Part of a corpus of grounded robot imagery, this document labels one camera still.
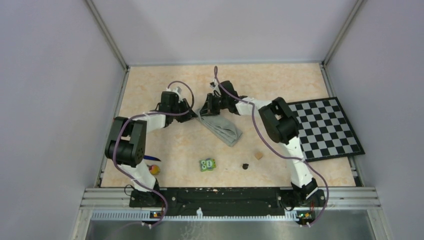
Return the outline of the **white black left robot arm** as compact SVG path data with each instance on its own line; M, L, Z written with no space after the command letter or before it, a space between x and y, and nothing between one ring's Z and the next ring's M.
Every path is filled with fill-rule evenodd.
M155 188L157 179L145 162L147 134L166 128L173 121L184 123L196 117L177 87L163 91L153 111L134 118L114 118L104 150L105 157L111 159L117 169L131 179L135 189L142 192L141 200L147 206L156 206L161 198Z

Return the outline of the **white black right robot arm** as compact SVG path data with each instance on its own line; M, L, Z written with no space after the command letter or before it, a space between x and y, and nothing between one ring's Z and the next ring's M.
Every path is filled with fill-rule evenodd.
M286 101L277 97L274 100L258 100L248 96L239 96L229 80L210 83L213 91L206 96L200 109L201 116L217 116L222 110L239 116L250 116L253 126L258 130L256 117L259 116L268 137L285 154L278 156L287 161L290 169L290 183L293 188L293 200L299 206L307 206L318 190L302 151L299 137L299 122Z

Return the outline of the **grey-green cloth napkin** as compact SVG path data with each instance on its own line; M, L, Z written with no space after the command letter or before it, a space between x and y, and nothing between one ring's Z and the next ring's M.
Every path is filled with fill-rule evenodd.
M197 120L229 147L233 147L243 132L230 120L221 115L201 115L200 109L194 111Z

